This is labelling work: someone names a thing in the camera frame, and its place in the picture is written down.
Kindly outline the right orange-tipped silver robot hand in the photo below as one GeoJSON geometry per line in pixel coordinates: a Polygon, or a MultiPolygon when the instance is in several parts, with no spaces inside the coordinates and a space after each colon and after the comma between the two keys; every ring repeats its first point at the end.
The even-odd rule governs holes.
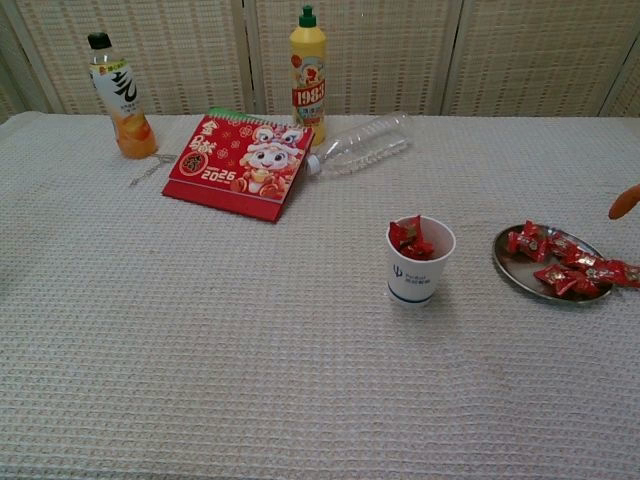
{"type": "Polygon", "coordinates": [[[622,192],[611,205],[608,217],[617,220],[629,213],[640,201],[640,185],[634,185],[622,192]]]}

